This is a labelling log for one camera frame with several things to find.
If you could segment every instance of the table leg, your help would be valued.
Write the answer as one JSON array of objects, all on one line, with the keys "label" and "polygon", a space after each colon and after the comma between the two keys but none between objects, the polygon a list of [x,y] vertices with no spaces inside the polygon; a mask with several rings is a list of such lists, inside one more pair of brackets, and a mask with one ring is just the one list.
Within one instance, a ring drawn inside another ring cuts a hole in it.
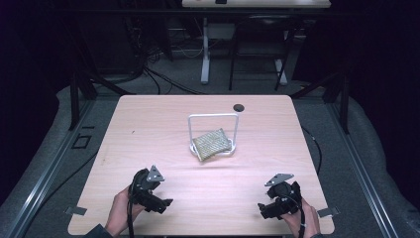
[{"label": "table leg", "polygon": [[201,83],[207,84],[209,82],[209,71],[210,71],[210,56],[209,56],[209,39],[208,39],[208,25],[207,18],[203,20],[203,66],[201,68]]}]

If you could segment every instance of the metal bracket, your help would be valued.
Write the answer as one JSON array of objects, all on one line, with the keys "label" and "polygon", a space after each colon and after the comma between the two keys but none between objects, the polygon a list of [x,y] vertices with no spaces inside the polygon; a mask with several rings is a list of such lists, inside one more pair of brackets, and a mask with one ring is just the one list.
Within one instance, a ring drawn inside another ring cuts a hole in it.
[{"label": "metal bracket", "polygon": [[292,179],[294,175],[286,175],[286,174],[277,174],[272,179],[270,179],[268,182],[265,183],[265,186],[274,186],[277,185],[283,181],[286,181],[288,179]]},{"label": "metal bracket", "polygon": [[164,177],[161,175],[155,165],[152,165],[148,174],[147,181],[164,181]]}]

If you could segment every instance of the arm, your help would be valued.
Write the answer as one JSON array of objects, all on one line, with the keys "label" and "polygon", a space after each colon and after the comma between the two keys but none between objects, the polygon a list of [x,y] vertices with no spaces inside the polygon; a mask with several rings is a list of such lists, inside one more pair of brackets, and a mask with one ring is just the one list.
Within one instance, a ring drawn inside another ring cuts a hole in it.
[{"label": "arm", "polygon": [[[309,205],[305,199],[302,198],[302,209],[305,213],[305,234],[304,238],[321,238],[324,237],[321,234],[321,229],[319,226],[319,219],[318,213],[316,212],[315,208]],[[300,210],[293,214],[282,214],[281,218],[289,226],[292,234],[294,237],[299,237],[299,230],[300,230]]]},{"label": "arm", "polygon": [[[101,225],[97,225],[85,238],[110,238],[118,237],[121,232],[127,229],[127,204],[129,201],[129,188],[126,187],[114,196],[111,210],[109,211],[108,221],[106,222],[105,228]],[[141,211],[145,208],[141,205],[133,205],[132,214],[133,220],[137,218]]]}]

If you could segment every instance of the dark curtain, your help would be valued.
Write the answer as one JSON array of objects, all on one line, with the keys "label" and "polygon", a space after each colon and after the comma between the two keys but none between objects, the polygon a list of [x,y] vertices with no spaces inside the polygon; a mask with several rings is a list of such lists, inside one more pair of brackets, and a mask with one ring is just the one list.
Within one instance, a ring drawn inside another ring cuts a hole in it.
[{"label": "dark curtain", "polygon": [[[293,79],[319,80],[354,57],[348,70],[351,96],[380,138],[387,171],[401,193],[420,208],[420,190],[414,188],[420,183],[420,7],[418,1],[409,0],[396,1],[391,8],[372,7],[380,2],[332,0],[336,11],[373,15],[318,21],[302,47]],[[354,48],[359,41],[364,42]]]}]

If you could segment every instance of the sleeve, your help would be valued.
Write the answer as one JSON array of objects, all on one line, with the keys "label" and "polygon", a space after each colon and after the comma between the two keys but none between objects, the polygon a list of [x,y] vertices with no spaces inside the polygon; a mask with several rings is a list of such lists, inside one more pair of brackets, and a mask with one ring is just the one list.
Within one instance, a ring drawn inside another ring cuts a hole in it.
[{"label": "sleeve", "polygon": [[321,233],[318,233],[316,235],[311,236],[311,238],[324,238],[324,236]]},{"label": "sleeve", "polygon": [[108,233],[108,231],[101,225],[98,224],[89,231],[86,235],[83,236],[83,238],[113,238],[111,234]]}]

